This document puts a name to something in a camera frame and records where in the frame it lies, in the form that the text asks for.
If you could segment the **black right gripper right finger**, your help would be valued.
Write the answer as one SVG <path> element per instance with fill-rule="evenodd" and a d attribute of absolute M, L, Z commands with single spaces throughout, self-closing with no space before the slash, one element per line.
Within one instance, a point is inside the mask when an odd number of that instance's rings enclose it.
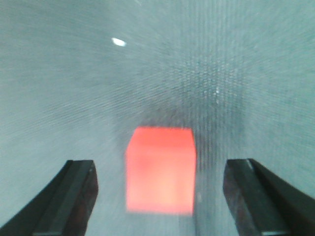
<path fill-rule="evenodd" d="M 313 236 L 315 200 L 254 159 L 228 159 L 223 193 L 241 236 Z"/>

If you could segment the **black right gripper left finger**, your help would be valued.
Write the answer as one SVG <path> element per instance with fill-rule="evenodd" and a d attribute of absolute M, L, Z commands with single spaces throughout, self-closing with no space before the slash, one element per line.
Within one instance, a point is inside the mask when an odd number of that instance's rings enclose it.
<path fill-rule="evenodd" d="M 92 160 L 68 160 L 1 229 L 2 236 L 83 236 L 98 195 Z"/>

